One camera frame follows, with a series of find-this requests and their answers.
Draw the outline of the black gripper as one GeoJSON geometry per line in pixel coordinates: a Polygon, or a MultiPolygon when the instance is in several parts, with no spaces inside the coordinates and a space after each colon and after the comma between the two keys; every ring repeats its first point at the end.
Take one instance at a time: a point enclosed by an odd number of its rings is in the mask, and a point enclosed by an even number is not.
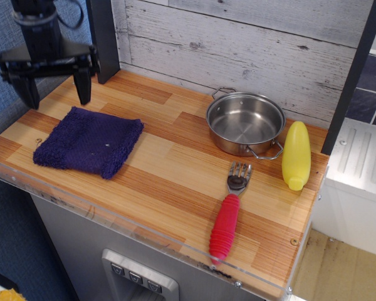
{"type": "Polygon", "coordinates": [[[80,103],[91,100],[91,77],[100,71],[97,49],[61,34],[58,20],[19,21],[24,43],[0,52],[0,74],[25,105],[39,108],[35,78],[72,75],[80,103]]]}

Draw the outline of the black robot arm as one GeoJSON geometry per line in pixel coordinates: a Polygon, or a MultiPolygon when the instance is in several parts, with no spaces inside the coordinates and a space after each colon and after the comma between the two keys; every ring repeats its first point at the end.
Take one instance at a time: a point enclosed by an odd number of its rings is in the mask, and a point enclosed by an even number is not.
{"type": "Polygon", "coordinates": [[[91,78],[100,71],[96,47],[61,34],[63,20],[53,1],[13,1],[12,5],[12,17],[21,28],[24,44],[0,52],[3,80],[29,108],[38,109],[35,79],[71,75],[80,103],[89,103],[91,78]]]}

